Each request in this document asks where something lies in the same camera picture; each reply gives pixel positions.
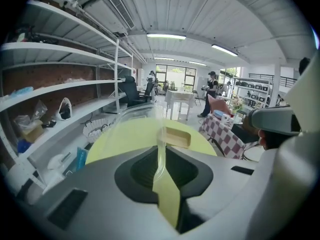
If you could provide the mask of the red white checkered tablecloth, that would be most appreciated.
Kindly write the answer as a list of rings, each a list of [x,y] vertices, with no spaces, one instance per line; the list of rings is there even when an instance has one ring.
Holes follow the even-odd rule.
[[[225,158],[243,159],[245,144],[213,114],[204,118],[199,132],[208,136],[208,141],[214,143]]]

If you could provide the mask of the white rack with black items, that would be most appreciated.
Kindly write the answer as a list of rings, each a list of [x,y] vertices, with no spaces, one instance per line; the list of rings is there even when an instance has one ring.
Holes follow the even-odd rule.
[[[234,77],[231,81],[232,96],[240,98],[249,110],[269,107],[272,87],[269,79]]]

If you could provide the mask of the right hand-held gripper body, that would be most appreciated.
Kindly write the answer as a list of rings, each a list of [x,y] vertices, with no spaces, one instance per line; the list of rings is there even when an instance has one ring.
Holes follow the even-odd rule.
[[[296,136],[300,124],[291,107],[267,107],[251,111],[251,126],[277,134]]]

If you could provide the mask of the person's right hand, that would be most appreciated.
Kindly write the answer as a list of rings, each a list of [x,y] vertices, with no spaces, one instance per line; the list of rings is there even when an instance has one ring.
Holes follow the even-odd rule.
[[[258,136],[259,136],[259,144],[265,150],[277,149],[281,146],[283,142],[291,138],[291,136],[289,135],[280,134],[280,133],[271,132],[271,131],[264,131],[262,129],[258,131]]]

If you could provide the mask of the white metal shelving unit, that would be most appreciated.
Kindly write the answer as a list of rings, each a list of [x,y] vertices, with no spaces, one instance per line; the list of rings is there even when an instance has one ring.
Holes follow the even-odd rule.
[[[0,46],[0,158],[15,195],[43,193],[52,170],[74,168],[77,148],[88,145],[86,121],[120,109],[123,76],[133,54],[95,23],[56,6],[29,0]],[[57,119],[64,98],[72,117]],[[42,121],[44,133],[30,143],[21,130]]]

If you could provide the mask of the cardboard box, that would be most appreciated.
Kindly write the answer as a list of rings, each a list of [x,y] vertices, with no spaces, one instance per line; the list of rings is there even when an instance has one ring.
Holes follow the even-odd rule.
[[[20,131],[21,137],[29,143],[34,143],[44,133],[42,124],[41,120],[36,120],[33,125]]]

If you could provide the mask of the white bag with black contents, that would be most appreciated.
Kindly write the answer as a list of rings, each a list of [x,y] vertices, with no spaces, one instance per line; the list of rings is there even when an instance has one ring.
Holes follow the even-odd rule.
[[[60,121],[66,121],[72,117],[72,114],[72,104],[70,100],[65,97],[59,106],[56,117]]]

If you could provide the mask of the white rectangular table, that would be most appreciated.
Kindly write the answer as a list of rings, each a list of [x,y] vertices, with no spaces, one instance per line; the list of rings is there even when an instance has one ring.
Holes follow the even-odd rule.
[[[164,101],[166,102],[166,112],[170,110],[170,120],[173,119],[173,108],[175,103],[179,103],[179,109],[181,110],[182,103],[187,105],[186,121],[189,120],[190,110],[195,103],[195,94],[186,91],[173,91],[168,90],[165,94]]]

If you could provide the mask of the white pleated laundry basket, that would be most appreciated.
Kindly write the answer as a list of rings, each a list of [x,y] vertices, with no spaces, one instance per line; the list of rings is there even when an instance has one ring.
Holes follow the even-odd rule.
[[[83,135],[87,141],[93,144],[109,127],[107,118],[100,118],[96,120],[87,120],[84,124]]]

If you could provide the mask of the tan rectangular tray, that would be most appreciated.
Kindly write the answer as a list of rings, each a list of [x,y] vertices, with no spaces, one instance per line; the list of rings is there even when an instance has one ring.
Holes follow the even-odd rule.
[[[189,148],[191,144],[190,133],[167,126],[162,127],[158,131],[157,138],[166,145],[181,147],[185,149]]]

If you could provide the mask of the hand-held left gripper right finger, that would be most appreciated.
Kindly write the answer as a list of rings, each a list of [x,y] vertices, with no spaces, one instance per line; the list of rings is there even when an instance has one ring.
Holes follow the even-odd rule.
[[[179,211],[176,230],[184,234],[205,222],[192,212],[187,199],[201,196],[213,180],[213,171],[205,163],[173,147],[166,147],[166,169],[179,190]]]

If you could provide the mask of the large window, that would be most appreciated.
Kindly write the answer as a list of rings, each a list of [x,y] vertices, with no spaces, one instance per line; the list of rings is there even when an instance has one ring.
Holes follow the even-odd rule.
[[[194,87],[197,70],[195,68],[174,65],[156,64],[155,74],[158,83],[163,87],[165,83],[174,82],[176,88],[182,86]]]

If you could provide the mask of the black office chair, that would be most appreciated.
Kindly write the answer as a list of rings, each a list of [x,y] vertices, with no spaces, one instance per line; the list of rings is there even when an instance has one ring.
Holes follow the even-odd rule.
[[[141,94],[137,90],[137,84],[133,76],[125,76],[125,81],[122,84],[123,91],[125,92],[127,97],[128,108],[147,103],[144,100],[144,93]]]
[[[143,98],[146,103],[155,101],[155,92],[154,92],[155,84],[154,82],[148,82],[146,85],[146,90],[144,92]]]

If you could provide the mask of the white perforated basket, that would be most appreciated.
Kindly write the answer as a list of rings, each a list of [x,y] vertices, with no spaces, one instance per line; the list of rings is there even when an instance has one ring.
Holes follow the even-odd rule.
[[[65,180],[65,176],[57,170],[51,171],[51,177],[49,178],[48,184],[42,192],[42,195],[47,193],[50,189]]]

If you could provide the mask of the bouquet of pale flowers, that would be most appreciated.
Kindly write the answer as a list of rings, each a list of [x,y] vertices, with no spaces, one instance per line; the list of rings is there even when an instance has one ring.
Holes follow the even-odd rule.
[[[237,95],[234,95],[230,101],[232,113],[235,115],[239,110],[243,108],[243,99]]]

